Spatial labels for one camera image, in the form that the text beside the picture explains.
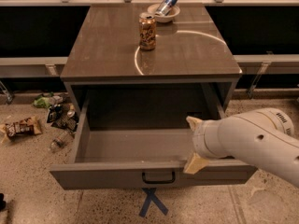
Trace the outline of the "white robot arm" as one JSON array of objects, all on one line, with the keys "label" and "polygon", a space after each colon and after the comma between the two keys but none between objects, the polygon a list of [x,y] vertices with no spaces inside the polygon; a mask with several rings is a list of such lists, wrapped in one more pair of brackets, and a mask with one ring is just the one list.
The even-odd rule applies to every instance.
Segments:
[{"label": "white robot arm", "polygon": [[299,140],[283,111],[263,108],[219,120],[186,120],[193,131],[186,174],[196,174],[211,160],[232,156],[299,187]]}]

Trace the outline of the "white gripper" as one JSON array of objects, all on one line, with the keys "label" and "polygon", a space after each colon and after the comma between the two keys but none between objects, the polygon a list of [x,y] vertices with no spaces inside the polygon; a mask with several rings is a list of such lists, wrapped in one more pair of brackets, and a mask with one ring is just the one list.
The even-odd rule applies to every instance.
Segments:
[{"label": "white gripper", "polygon": [[193,154],[187,159],[183,173],[195,175],[205,168],[209,160],[220,159],[228,156],[218,136],[220,122],[218,120],[201,120],[196,117],[186,118],[191,130],[193,131],[192,141],[194,150],[199,154]]}]

